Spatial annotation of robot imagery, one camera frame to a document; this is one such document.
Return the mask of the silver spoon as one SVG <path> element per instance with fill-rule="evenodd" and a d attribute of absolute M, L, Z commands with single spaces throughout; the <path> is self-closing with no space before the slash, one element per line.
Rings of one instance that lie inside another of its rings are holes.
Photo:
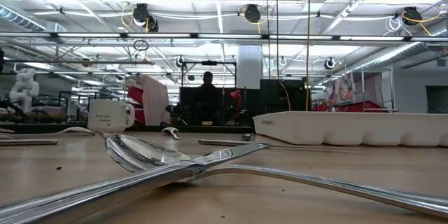
<path fill-rule="evenodd" d="M 68 127 L 59 132 L 51 132 L 51 133 L 31 133 L 31 134 L 8 134 L 13 137 L 30 137 L 30 136 L 50 136 L 50 135 L 58 135 L 58 134 L 66 134 L 66 133 L 83 133 L 83 134 L 91 134 L 95 135 L 94 132 L 84 128 L 84 127 Z"/>
<path fill-rule="evenodd" d="M 176 129 L 175 127 L 165 127 L 162 129 L 162 133 L 169 135 L 171 138 L 175 139 L 175 140 L 180 140 L 180 136 L 179 136 L 179 130 Z"/>
<path fill-rule="evenodd" d="M 298 174 L 267 167 L 230 165 L 215 168 L 216 165 L 260 151 L 268 146 L 266 143 L 249 143 L 216 150 L 203 156 L 191 158 L 184 153 L 134 136 L 111 135 L 105 140 L 105 147 L 108 154 L 120 166 L 130 172 L 140 172 L 166 165 L 188 165 L 193 169 L 192 176 L 182 178 L 182 183 L 188 183 L 206 176 L 221 173 L 267 176 L 334 190 L 395 207 L 448 219 L 448 198 L 446 197 L 400 192 L 370 185 L 358 185 L 346 181 L 332 180 L 308 174 Z"/>

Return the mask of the black rig frame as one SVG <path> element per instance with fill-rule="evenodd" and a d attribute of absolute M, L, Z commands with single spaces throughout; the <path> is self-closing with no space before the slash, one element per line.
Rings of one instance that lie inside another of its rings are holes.
<path fill-rule="evenodd" d="M 234 77 L 234 87 L 237 87 L 237 63 L 236 62 L 219 62 L 213 60 L 202 60 L 202 61 L 183 61 L 181 63 L 181 87 L 184 86 L 184 80 L 186 75 L 192 70 L 196 65 L 202 66 L 217 66 L 223 65 L 225 69 L 229 71 L 229 73 Z M 228 65 L 232 65 L 234 67 L 234 71 L 232 71 Z"/>

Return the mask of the white tilted panel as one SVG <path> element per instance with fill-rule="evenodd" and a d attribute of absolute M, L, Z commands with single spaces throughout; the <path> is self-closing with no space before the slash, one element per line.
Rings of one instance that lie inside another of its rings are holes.
<path fill-rule="evenodd" d="M 160 125 L 169 121 L 169 114 L 165 110 L 169 105 L 167 86 L 147 75 L 132 75 L 125 81 L 128 88 L 134 86 L 143 90 L 143 109 L 145 124 Z"/>

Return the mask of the silver ventilation duct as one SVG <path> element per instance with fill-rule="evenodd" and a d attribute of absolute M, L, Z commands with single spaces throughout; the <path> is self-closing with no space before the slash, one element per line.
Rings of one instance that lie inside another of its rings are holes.
<path fill-rule="evenodd" d="M 66 32 L 67 29 L 61 24 L 51 21 L 39 23 L 20 14 L 16 10 L 0 4 L 0 18 L 8 22 L 14 23 L 22 28 L 28 29 L 32 32 Z"/>
<path fill-rule="evenodd" d="M 378 69 L 387 67 L 395 62 L 424 53 L 426 51 L 432 51 L 436 47 L 448 46 L 448 39 L 444 41 L 435 42 L 412 42 L 398 47 L 390 47 L 379 52 L 376 52 L 360 62 L 352 64 L 347 70 L 341 70 L 339 74 L 348 74 L 351 72 L 366 70 L 366 69 Z"/>

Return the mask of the black partition cabinet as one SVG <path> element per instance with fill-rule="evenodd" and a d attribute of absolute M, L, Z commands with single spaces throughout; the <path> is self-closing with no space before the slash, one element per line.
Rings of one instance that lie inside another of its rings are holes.
<path fill-rule="evenodd" d="M 262 79 L 260 81 L 260 98 L 263 113 L 305 111 L 305 82 L 299 79 Z"/>

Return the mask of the person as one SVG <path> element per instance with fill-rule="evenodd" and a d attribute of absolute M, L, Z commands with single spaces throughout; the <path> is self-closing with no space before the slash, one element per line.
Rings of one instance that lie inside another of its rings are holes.
<path fill-rule="evenodd" d="M 210 71 L 204 72 L 203 84 L 195 91 L 194 109 L 200 125 L 203 125 L 203 122 L 212 126 L 219 124 L 218 114 L 221 107 L 222 90 L 212 82 L 213 74 Z"/>

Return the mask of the white cutlery organizer tray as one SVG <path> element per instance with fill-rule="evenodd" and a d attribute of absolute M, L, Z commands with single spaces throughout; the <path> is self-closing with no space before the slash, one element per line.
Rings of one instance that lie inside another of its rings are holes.
<path fill-rule="evenodd" d="M 295 145 L 448 147 L 444 114 L 284 111 L 253 121 L 256 134 Z"/>

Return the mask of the long light strip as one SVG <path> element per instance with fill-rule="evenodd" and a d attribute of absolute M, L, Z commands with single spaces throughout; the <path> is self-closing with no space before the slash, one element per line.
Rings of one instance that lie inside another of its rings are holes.
<path fill-rule="evenodd" d="M 345 36 L 286 34 L 198 34 L 198 33 L 71 33 L 71 32 L 9 32 L 0 37 L 35 38 L 99 38 L 99 39 L 248 39 L 291 41 L 380 41 L 380 42 L 448 42 L 448 36 Z"/>

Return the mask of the white building column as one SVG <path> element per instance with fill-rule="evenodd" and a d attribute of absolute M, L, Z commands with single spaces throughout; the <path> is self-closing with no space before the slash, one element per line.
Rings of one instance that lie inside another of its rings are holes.
<path fill-rule="evenodd" d="M 259 45 L 240 45 L 237 53 L 237 88 L 259 89 L 263 78 L 263 50 Z"/>

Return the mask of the pink and white mug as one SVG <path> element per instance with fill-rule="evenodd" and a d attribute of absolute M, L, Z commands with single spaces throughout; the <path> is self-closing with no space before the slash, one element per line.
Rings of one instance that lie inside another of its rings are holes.
<path fill-rule="evenodd" d="M 94 99 L 90 102 L 87 128 L 93 132 L 124 132 L 133 126 L 135 110 L 133 105 L 123 101 Z"/>

